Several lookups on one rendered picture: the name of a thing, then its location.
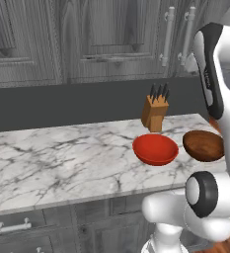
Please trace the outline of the red bowl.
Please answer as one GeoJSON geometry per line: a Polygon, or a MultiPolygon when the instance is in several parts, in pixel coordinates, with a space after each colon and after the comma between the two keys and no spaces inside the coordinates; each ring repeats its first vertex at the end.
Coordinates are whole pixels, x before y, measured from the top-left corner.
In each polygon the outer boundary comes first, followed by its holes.
{"type": "Polygon", "coordinates": [[[145,164],[164,166],[179,154],[178,145],[162,134],[147,133],[138,136],[132,143],[137,158],[145,164]]]}

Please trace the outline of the grey wood wall cabinet door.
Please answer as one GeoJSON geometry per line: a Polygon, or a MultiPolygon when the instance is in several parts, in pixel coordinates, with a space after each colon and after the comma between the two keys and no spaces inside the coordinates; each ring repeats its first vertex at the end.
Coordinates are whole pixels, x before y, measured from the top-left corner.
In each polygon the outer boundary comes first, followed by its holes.
{"type": "Polygon", "coordinates": [[[195,6],[196,10],[187,57],[192,53],[192,41],[196,31],[210,22],[220,23],[224,14],[230,8],[230,0],[179,0],[175,15],[173,41],[169,60],[169,77],[194,77],[197,75],[186,72],[185,66],[181,66],[178,60],[178,54],[182,51],[184,46],[187,28],[187,22],[184,16],[185,12],[190,9],[190,6],[195,6]]]}
{"type": "Polygon", "coordinates": [[[0,0],[0,88],[62,82],[54,0],[0,0]]]}
{"type": "Polygon", "coordinates": [[[151,79],[166,67],[169,7],[177,0],[61,0],[64,77],[69,83],[151,79]]]}

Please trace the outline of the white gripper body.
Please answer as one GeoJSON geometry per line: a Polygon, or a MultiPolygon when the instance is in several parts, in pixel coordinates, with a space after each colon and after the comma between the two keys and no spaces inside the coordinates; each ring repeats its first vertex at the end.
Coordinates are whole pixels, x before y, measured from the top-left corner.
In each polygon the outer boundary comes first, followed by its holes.
{"type": "Polygon", "coordinates": [[[192,53],[186,59],[185,71],[191,74],[198,74],[197,62],[192,53]]]}

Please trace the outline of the grey wood base cabinet door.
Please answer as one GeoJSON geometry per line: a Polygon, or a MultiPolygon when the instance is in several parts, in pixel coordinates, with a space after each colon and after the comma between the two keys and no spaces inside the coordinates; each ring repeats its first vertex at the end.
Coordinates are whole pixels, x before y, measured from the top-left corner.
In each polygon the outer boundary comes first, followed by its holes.
{"type": "Polygon", "coordinates": [[[140,212],[78,226],[81,253],[140,253],[152,225],[140,212]]]}

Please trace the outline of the wooden knife block with knives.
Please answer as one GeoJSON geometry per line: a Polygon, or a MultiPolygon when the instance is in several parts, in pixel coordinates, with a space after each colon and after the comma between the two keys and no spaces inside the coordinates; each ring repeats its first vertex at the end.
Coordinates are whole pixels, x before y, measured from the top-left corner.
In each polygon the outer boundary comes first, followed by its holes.
{"type": "Polygon", "coordinates": [[[159,86],[153,84],[150,94],[146,96],[141,122],[150,132],[162,131],[162,123],[169,108],[169,96],[168,84],[159,86]]]}

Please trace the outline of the small grey wood drawer front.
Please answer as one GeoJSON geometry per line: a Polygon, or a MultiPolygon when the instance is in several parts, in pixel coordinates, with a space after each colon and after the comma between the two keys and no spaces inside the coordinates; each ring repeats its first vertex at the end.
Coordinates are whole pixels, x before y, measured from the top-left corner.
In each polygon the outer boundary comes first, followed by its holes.
{"type": "Polygon", "coordinates": [[[141,211],[145,194],[110,199],[110,215],[119,215],[141,211]]]}

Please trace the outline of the brown wooden bowl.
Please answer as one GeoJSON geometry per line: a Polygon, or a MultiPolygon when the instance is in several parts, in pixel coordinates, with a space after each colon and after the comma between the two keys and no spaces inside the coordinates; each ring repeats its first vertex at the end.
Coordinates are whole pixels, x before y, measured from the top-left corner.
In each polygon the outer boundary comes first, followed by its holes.
{"type": "Polygon", "coordinates": [[[185,133],[183,146],[189,156],[200,162],[213,162],[224,156],[223,138],[206,130],[185,133]]]}

